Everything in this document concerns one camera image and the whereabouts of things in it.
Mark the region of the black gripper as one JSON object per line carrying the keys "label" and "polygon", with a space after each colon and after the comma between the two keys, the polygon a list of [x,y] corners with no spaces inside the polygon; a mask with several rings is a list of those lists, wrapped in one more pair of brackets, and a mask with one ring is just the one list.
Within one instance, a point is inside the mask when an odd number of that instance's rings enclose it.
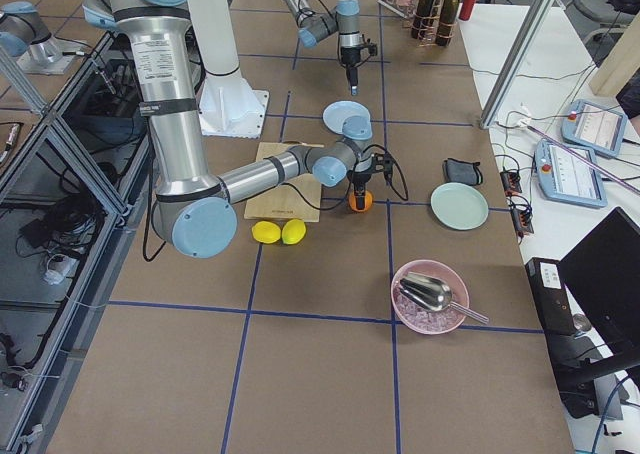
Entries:
{"label": "black gripper", "polygon": [[362,60],[362,51],[368,56],[376,55],[376,44],[364,36],[340,36],[339,37],[339,62],[346,69],[346,77],[352,96],[358,94],[359,78],[358,68]]}
{"label": "black gripper", "polygon": [[360,162],[356,167],[347,172],[347,177],[353,185],[354,198],[363,197],[368,199],[370,191],[366,189],[366,184],[374,174],[382,174],[387,186],[392,185],[394,159],[388,153],[374,153],[365,162]]}

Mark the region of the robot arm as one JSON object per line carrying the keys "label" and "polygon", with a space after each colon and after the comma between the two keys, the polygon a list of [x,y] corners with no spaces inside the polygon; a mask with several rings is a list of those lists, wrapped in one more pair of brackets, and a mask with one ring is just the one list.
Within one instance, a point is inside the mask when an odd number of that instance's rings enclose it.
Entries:
{"label": "robot arm", "polygon": [[326,187],[348,182],[357,205],[375,173],[390,175],[392,158],[371,142],[368,110],[336,102],[325,111],[337,140],[326,147],[296,145],[222,175],[208,166],[207,134],[254,137],[268,95],[243,77],[228,0],[84,0],[86,20],[126,35],[141,90],[140,112],[160,168],[157,234],[182,254],[209,258],[237,228],[234,204],[304,174]]}
{"label": "robot arm", "polygon": [[352,96],[359,90],[359,67],[378,53],[377,45],[360,30],[359,0],[338,0],[329,9],[322,0],[283,0],[298,27],[305,48],[313,48],[334,33],[338,34],[337,60],[345,70]]}

